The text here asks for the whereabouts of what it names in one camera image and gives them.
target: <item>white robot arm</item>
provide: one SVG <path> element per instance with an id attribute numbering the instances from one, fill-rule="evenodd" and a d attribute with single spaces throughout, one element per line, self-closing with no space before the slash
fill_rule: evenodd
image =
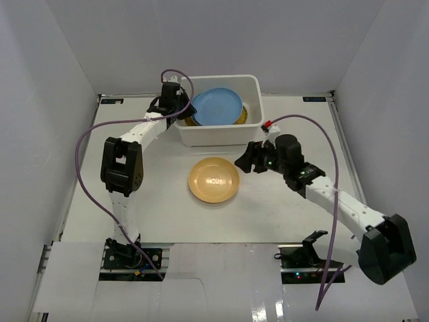
<path id="1" fill-rule="evenodd" d="M 247 149 L 235 161 L 243 172 L 262 173 L 272 170 L 280 173 L 287 186 L 305 199 L 334 213 L 335 188 L 325 173 L 304 161 L 301 145 L 294 136 L 280 135 L 277 126 L 268 122 L 263 126 L 266 133 L 262 142 L 249 142 Z M 385 284 L 396 274 L 416 261 L 410 230 L 399 215 L 388 217 L 360 203 L 344 191 L 339 191 L 338 220 L 345 225 L 360 248 L 356 252 L 332 253 L 333 260 L 359 266 L 364 274 L 377 284 Z M 327 231 L 315 231 L 302 242 L 297 258 L 307 263 L 325 259 L 328 248 L 320 247 L 316 240 Z"/>
<path id="2" fill-rule="evenodd" d="M 144 118 L 155 119 L 159 117 L 162 117 L 162 115 L 159 113 L 151 112 L 146 113 Z M 133 129 L 122 135 L 119 139 L 123 143 L 131 144 L 133 142 L 136 142 L 140 145 L 141 153 L 143 153 L 147 146 L 166 130 L 166 119 L 161 119 L 158 121 L 148 121 L 145 123 L 137 124 L 135 127 L 133 127 Z M 136 180 L 139 185 L 141 184 L 143 180 L 143 167 L 141 168 L 141 173 L 135 173 L 134 180 Z M 139 239 L 140 234 L 136 222 L 136 194 L 134 192 L 130 192 L 128 196 L 125 196 L 122 192 L 109 191 L 109 195 L 112 201 L 113 214 L 116 216 L 116 218 L 118 218 L 119 222 L 121 222 L 122 226 L 128 233 L 129 238 L 133 242 L 137 241 Z M 125 239 L 124 235 L 116 224 L 113 239 L 120 244 L 127 244 L 127 240 Z"/>
<path id="3" fill-rule="evenodd" d="M 189 103 L 186 91 L 180 86 L 177 77 L 173 76 L 162 85 L 161 96 L 151 102 L 144 117 L 147 121 L 137 124 L 120 138 L 108 138 L 105 141 L 101 180 L 110 194 L 113 214 L 132 242 L 139 241 L 135 191 L 143 182 L 143 151 L 158 135 L 166 131 L 176 118 L 184 119 L 194 113 L 195 109 Z M 115 244 L 128 244 L 116 224 L 113 239 Z"/>

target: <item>plate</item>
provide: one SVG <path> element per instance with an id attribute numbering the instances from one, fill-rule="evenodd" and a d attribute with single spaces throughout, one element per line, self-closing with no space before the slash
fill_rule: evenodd
<path id="1" fill-rule="evenodd" d="M 245 108 L 245 106 L 243 105 L 243 109 L 241 111 L 240 117 L 238 120 L 236 120 L 236 122 L 234 123 L 234 125 L 239 125 L 239 124 L 245 124 L 247 121 L 249 114 Z M 197 124 L 196 121 L 194 120 L 194 116 L 190 116 L 187 117 L 185 119 L 185 124 L 187 126 L 199 126 L 200 124 Z"/>
<path id="2" fill-rule="evenodd" d="M 210 89 L 192 100 L 197 110 L 194 120 L 200 125 L 232 125 L 241 115 L 243 102 L 231 89 Z"/>
<path id="3" fill-rule="evenodd" d="M 223 158 L 205 158 L 189 174 L 189 188 L 207 203 L 222 203 L 237 192 L 240 175 L 234 164 Z"/>

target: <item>blue plate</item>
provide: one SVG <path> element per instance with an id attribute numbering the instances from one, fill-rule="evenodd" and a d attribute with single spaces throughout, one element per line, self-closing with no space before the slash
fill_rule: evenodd
<path id="1" fill-rule="evenodd" d="M 243 110 L 240 96 L 231 89 L 210 89 L 192 100 L 197 113 L 195 121 L 200 125 L 231 125 Z"/>

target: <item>white paper sheet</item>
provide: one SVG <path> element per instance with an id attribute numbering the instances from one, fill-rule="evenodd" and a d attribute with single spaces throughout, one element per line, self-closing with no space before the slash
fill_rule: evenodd
<path id="1" fill-rule="evenodd" d="M 162 283 L 99 282 L 90 322 L 284 322 L 277 250 L 174 245 Z"/>
<path id="2" fill-rule="evenodd" d="M 104 243 L 54 243 L 33 311 L 89 318 L 103 250 Z"/>

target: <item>cable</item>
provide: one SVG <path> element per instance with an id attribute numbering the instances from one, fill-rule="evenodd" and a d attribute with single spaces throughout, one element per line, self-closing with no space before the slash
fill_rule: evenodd
<path id="1" fill-rule="evenodd" d="M 137 266 L 140 265 L 142 259 L 143 259 L 143 256 L 140 254 L 140 259 L 138 260 L 138 262 L 137 262 L 136 265 L 134 265 L 134 266 L 127 266 L 127 265 L 125 265 L 125 267 L 126 268 L 136 268 Z"/>
<path id="2" fill-rule="evenodd" d="M 141 274 L 144 270 L 147 270 L 149 268 L 149 264 L 146 264 L 143 268 L 139 269 L 139 273 Z"/>
<path id="3" fill-rule="evenodd" d="M 88 191 L 88 189 L 85 187 L 85 184 L 83 183 L 82 180 L 82 176 L 80 175 L 80 166 L 79 166 L 79 149 L 80 149 L 80 145 L 82 144 L 82 141 L 84 140 L 84 138 L 94 129 L 101 127 L 101 126 L 105 126 L 105 125 L 111 125 L 111 124 L 123 124 L 123 123 L 143 123 L 143 122 L 148 122 L 148 121 L 159 121 L 161 119 L 168 119 L 171 117 L 176 117 L 177 115 L 185 112 L 185 110 L 188 108 L 188 106 L 190 105 L 190 102 L 192 101 L 192 99 L 194 98 L 194 84 L 192 83 L 192 81 L 190 80 L 189 76 L 187 76 L 186 74 L 184 74 L 183 72 L 176 70 L 176 69 L 165 69 L 165 71 L 163 71 L 161 73 L 161 79 L 164 78 L 164 75 L 167 72 L 176 72 L 178 74 L 181 74 L 183 77 L 185 77 L 189 84 L 190 84 L 190 98 L 189 98 L 189 102 L 185 105 L 185 107 L 183 109 L 181 109 L 179 112 L 175 112 L 173 114 L 170 115 L 166 115 L 166 116 L 160 116 L 160 117 L 154 117 L 152 119 L 126 119 L 126 120 L 121 120 L 121 121 L 108 121 L 108 122 L 102 122 L 96 125 L 91 126 L 90 128 L 88 128 L 79 138 L 78 142 L 76 143 L 76 147 L 74 149 L 74 167 L 75 167 L 75 171 L 76 171 L 76 176 L 79 182 L 80 187 L 82 188 L 83 192 L 86 194 L 86 196 L 96 205 L 98 206 L 101 210 L 103 210 L 107 215 L 109 215 L 113 221 L 118 225 L 119 229 L 121 230 L 122 234 L 124 235 L 125 239 L 127 240 L 127 242 L 133 246 L 137 252 L 139 254 L 141 254 L 147 261 L 147 263 L 153 268 L 153 270 L 156 272 L 156 274 L 161 278 L 161 280 L 164 279 L 164 277 L 161 275 L 160 271 L 155 267 L 154 263 L 151 261 L 151 259 L 149 258 L 149 256 L 140 249 L 140 247 L 138 247 L 137 245 L 135 245 L 135 243 L 131 240 L 131 238 L 128 236 L 127 232 L 125 231 L 125 229 L 123 228 L 121 222 L 119 222 L 118 218 L 116 218 L 116 216 L 114 214 L 112 214 L 112 212 L 110 212 L 110 210 L 108 210 L 106 207 L 104 207 L 102 204 L 100 204 Z"/>
<path id="4" fill-rule="evenodd" d="M 323 273 L 323 268 L 324 268 L 324 260 L 320 261 L 320 265 L 317 268 L 317 271 L 315 271 L 314 273 Z"/>
<path id="5" fill-rule="evenodd" d="M 309 118 L 308 116 L 305 115 L 300 115 L 300 114 L 290 114 L 290 115 L 284 115 L 281 116 L 273 121 L 268 121 L 267 123 L 269 124 L 269 126 L 271 126 L 271 124 L 274 124 L 278 121 L 281 121 L 283 119 L 288 119 L 291 117 L 296 117 L 299 119 L 305 119 L 307 121 L 310 121 L 311 123 L 313 123 L 315 126 L 317 126 L 322 133 L 324 134 L 325 138 L 328 140 L 329 146 L 330 146 L 330 150 L 332 151 L 332 156 L 334 157 L 334 167 L 335 167 L 335 179 L 334 179 L 334 213 L 332 214 L 333 221 L 332 221 L 332 232 L 330 235 L 330 241 L 329 241 L 329 247 L 328 247 L 328 255 L 326 256 L 326 262 L 324 265 L 324 269 L 323 269 L 323 275 L 322 275 L 322 280 L 320 282 L 320 287 L 319 287 L 319 293 L 317 296 L 317 302 L 316 302 L 316 311 L 319 310 L 320 305 L 322 304 L 323 298 L 326 294 L 326 292 L 328 291 L 329 287 L 331 286 L 331 284 L 334 282 L 334 279 L 340 274 L 341 272 L 341 267 L 334 273 L 334 275 L 332 276 L 332 278 L 329 280 L 328 285 L 326 286 L 326 289 L 324 288 L 324 285 L 326 283 L 326 280 L 328 279 L 328 269 L 329 269 L 329 265 L 330 265 L 330 259 L 332 257 L 332 251 L 334 249 L 334 240 L 335 240 L 335 233 L 336 233 L 336 223 L 338 220 L 338 183 L 339 183 L 339 166 L 338 166 L 338 158 L 336 156 L 336 152 L 335 152 L 335 148 L 334 148 L 334 144 L 332 143 L 332 140 L 330 139 L 328 133 L 325 131 L 325 129 L 319 124 L 319 122 Z"/>

